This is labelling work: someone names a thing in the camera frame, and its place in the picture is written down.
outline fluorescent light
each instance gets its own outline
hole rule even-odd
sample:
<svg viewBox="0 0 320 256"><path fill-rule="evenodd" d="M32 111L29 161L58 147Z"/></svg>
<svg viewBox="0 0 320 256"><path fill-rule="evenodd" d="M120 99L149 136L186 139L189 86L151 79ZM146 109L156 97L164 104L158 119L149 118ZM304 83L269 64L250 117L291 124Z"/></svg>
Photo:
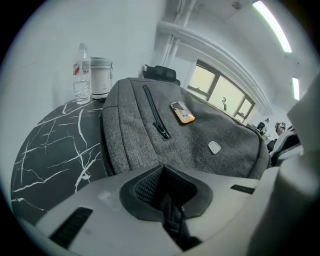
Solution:
<svg viewBox="0 0 320 256"><path fill-rule="evenodd" d="M256 8L258 10L258 12L264 17L266 22L269 23L270 27L272 28L273 32L275 33L276 37L278 38L283 50L286 53L292 53L288 39L286 38L284 31L280 27L278 21L273 16L271 11L269 11L269 9L261 1L255 2L253 4L253 7Z"/></svg>
<svg viewBox="0 0 320 256"><path fill-rule="evenodd" d="M299 100L300 99L299 80L295 77L292 77L292 84L293 84L294 98L296 100Z"/></svg>

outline window frame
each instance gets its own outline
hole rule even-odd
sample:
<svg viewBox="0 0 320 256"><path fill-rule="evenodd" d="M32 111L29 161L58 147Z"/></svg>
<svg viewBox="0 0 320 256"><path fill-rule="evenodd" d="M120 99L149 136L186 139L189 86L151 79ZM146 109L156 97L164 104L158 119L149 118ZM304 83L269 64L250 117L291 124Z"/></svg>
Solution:
<svg viewBox="0 0 320 256"><path fill-rule="evenodd" d="M215 69L214 67L210 66L209 64L203 62L202 60L198 59L196 64L196 66L202 68L202 69L205 69L209 72L211 72L212 74L214 74L214 79L210 85L210 88L208 90L208 93L198 89L198 88L195 88L191 85L188 85L187 88L191 91L194 91L194 92L197 92L201 95L204 95L206 96L206 101L208 101L212 95L212 93L214 92L215 90L215 87L219 81L219 78L220 77L223 77L224 79L228 80L231 84L233 84L240 92L243 93L243 98L238 106L238 108L235 110L235 112L233 113L233 117L235 117L236 115L239 115L241 116L242 118L244 118L244 120L247 119L247 117L249 116L250 112L252 111L252 109L254 108L255 106L255 102L249 97L249 95L247 95L238 85L236 85L235 82L233 82L230 78L228 78L227 76L225 76L224 74L222 74L220 71L218 71L217 69ZM245 102L245 100L247 100L248 102L251 103L251 107L248 111L248 113L246 115L242 115L242 113L239 113L239 110L241 109L243 103Z"/></svg>

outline pipe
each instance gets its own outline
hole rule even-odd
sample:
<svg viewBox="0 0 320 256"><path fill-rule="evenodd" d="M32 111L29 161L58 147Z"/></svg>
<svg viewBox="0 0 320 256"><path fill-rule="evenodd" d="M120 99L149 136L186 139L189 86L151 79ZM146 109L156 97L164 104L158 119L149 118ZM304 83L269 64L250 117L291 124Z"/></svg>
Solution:
<svg viewBox="0 0 320 256"><path fill-rule="evenodd" d="M173 21L173 23L176 25L180 21L181 14L185 8L185 4L186 4L186 0L179 0L179 2L178 2L178 6L177 6L177 10L176 10L177 13L176 13L176 16ZM162 60L161 60L161 66L164 66L166 64L173 42L174 42L174 35L171 34L168 36L168 39L166 40L166 43L165 43L165 47L163 50L163 56L162 56Z"/></svg>
<svg viewBox="0 0 320 256"><path fill-rule="evenodd" d="M185 17L184 17L184 20L183 20L183 23L182 23L182 27L185 28L187 26L187 23L189 21L190 15L191 15L191 12L192 12L196 2L197 2L197 0L191 0L190 4L188 6L188 9L187 9L187 11L185 13ZM172 62L174 61L174 59L176 57L180 42L181 42L181 39L178 38L174 43L174 46L173 46L173 49L172 49L172 53L171 53L171 58L170 58L170 60L169 60L169 62L167 64L168 67L171 66Z"/></svg>

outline white wall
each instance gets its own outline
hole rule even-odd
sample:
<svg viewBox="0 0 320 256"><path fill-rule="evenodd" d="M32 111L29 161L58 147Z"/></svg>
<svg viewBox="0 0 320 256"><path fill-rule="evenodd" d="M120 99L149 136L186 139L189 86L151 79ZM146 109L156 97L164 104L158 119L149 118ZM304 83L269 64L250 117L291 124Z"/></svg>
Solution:
<svg viewBox="0 0 320 256"><path fill-rule="evenodd" d="M269 128L266 134L270 134L270 140L277 139L279 136L276 133L275 125L276 123L286 123L286 128L289 128L292 124L289 118L287 117L288 111L283 108L273 105L272 106L273 114L271 115L262 115L259 112L255 114L255 116L248 122L249 124L253 124L257 126L260 122L269 118Z"/></svg>
<svg viewBox="0 0 320 256"><path fill-rule="evenodd" d="M79 43L113 61L113 82L150 64L165 0L50 0L15 38L0 74L0 181L10 198L17 153L32 128L74 99L72 65Z"/></svg>

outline ceiling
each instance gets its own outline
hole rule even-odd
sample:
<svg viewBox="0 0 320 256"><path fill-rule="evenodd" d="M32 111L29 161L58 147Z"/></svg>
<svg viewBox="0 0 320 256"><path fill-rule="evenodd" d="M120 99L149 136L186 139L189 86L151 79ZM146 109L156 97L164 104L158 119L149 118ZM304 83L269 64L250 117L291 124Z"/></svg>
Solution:
<svg viewBox="0 0 320 256"><path fill-rule="evenodd" d="M319 71L320 59L307 34L294 17L277 1L263 1L282 27L292 53L285 53L269 24L252 6L252 0L239 0L242 8L232 7L233 0L199 0L198 9L205 10L215 19L229 25L231 30L242 34L252 48L262 73L272 76L276 94L285 97L286 110L294 104L292 77L299 79L300 94L310 86Z"/></svg>

